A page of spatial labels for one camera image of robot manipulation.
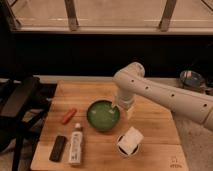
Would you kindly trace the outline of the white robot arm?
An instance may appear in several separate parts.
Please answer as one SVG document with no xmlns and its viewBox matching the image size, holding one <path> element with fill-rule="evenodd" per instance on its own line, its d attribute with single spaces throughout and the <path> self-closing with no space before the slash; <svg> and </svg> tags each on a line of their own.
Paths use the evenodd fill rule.
<svg viewBox="0 0 213 171">
<path fill-rule="evenodd" d="M 145 69 L 138 62 L 115 73 L 113 80 L 118 87 L 115 101 L 120 107 L 128 110 L 137 94 L 213 131 L 213 96 L 156 83 L 144 75 Z"/>
</svg>

